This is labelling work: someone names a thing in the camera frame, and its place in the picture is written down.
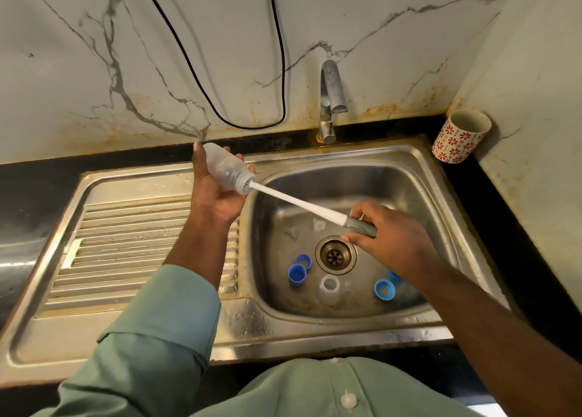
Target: white brush handle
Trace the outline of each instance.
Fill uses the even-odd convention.
[[[269,195],[282,199],[283,201],[287,201],[288,203],[295,204],[302,209],[308,210],[311,213],[315,213],[316,215],[321,216],[323,219],[334,222],[338,225],[344,226],[347,221],[347,215],[344,215],[343,213],[308,203],[307,201],[289,196],[286,193],[279,192],[277,190],[271,189],[270,187],[263,186],[262,184],[258,184],[258,182],[251,181],[249,183],[249,187],[264,193],[268,193]]]

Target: ceramic cup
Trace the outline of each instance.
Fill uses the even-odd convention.
[[[433,144],[433,155],[444,163],[460,163],[491,129],[483,112],[460,109],[451,113]]]

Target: black cable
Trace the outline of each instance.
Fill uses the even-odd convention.
[[[156,6],[158,12],[161,14],[162,18],[164,19],[164,22],[166,22],[166,25],[168,25],[168,28],[170,29],[170,31],[172,32],[172,35],[176,39],[176,43],[180,47],[180,50],[182,51],[182,55],[184,55],[186,63],[188,64],[188,67],[190,68],[190,72],[192,73],[194,80],[196,81],[196,84],[198,85],[198,87],[202,91],[204,98],[206,98],[206,101],[208,102],[208,104],[210,105],[210,107],[212,108],[212,110],[214,111],[216,116],[222,120],[222,122],[228,124],[229,126],[237,128],[237,129],[248,129],[250,131],[272,128],[273,126],[277,126],[279,123],[283,122],[283,120],[287,116],[287,107],[285,104],[285,51],[283,50],[283,38],[281,37],[281,29],[279,26],[279,19],[277,17],[277,8],[275,7],[275,0],[271,0],[271,8],[273,9],[273,19],[275,20],[275,28],[277,30],[277,37],[279,38],[279,46],[281,49],[281,102],[283,103],[283,116],[281,117],[281,119],[279,121],[276,121],[276,122],[271,123],[271,124],[267,124],[266,126],[259,126],[259,127],[238,126],[237,124],[231,123],[230,121],[227,121],[226,119],[222,118],[222,115],[218,113],[218,111],[216,110],[216,107],[214,107],[214,104],[210,100],[210,97],[208,97],[208,94],[206,93],[206,91],[204,90],[202,85],[200,84],[200,80],[198,80],[198,76],[194,72],[194,68],[192,67],[192,63],[190,62],[190,59],[188,58],[188,54],[186,54],[186,50],[184,49],[184,46],[182,45],[182,42],[180,41],[180,38],[178,37],[176,30],[174,30],[174,27],[170,23],[170,20],[165,15],[164,11],[162,10],[162,7],[159,6],[158,1],[157,0],[151,0],[151,1]]]

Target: shirt sleeve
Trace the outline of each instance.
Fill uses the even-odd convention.
[[[164,265],[98,338],[91,358],[59,386],[45,416],[184,416],[208,367],[220,299],[200,275]]]

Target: gray brush grip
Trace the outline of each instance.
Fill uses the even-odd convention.
[[[369,237],[375,238],[378,234],[378,229],[376,229],[374,224],[368,224],[367,222],[360,221],[359,219],[352,218],[348,216],[346,222],[343,226],[353,233],[361,233],[362,235],[368,235]]]

